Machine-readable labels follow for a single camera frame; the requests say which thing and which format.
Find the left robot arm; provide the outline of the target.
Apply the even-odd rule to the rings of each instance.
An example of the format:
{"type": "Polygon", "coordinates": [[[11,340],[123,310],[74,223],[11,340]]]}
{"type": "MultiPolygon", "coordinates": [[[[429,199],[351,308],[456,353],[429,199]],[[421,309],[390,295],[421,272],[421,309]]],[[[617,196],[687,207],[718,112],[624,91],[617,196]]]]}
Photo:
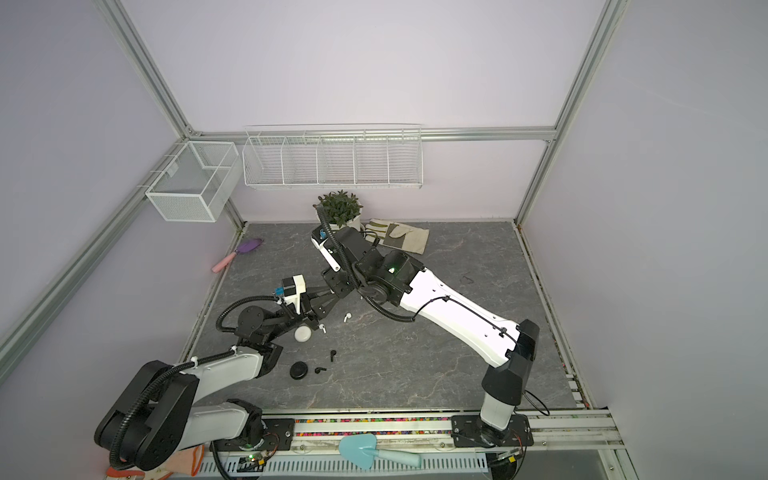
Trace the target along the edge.
{"type": "Polygon", "coordinates": [[[108,451],[113,469],[144,471],[206,443],[262,448],[268,431],[261,408],[240,399],[213,406],[202,406],[200,400],[268,374],[283,350],[275,339],[301,326],[318,328],[338,300],[328,289],[311,289],[296,302],[276,295],[233,302],[219,314],[215,327],[235,335],[236,344],[176,365],[144,364],[96,427],[95,444],[108,451]]]}

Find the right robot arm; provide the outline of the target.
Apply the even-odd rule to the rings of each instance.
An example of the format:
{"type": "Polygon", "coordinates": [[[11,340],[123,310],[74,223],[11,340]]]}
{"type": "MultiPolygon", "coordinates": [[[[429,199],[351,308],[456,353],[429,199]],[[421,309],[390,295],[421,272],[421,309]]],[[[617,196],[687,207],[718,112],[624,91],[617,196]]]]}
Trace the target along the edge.
{"type": "Polygon", "coordinates": [[[329,284],[335,293],[348,287],[396,322],[413,323],[424,318],[471,347],[486,362],[480,412],[469,430],[455,428],[456,439],[481,448],[511,442],[522,448],[532,445],[529,421],[517,408],[527,394],[537,353],[538,325],[528,319],[517,323],[484,309],[450,288],[413,256],[395,250],[382,254],[360,231],[333,229],[322,205],[316,205],[315,210],[320,225],[313,231],[312,241],[328,262],[329,272],[341,277],[329,284]]]}

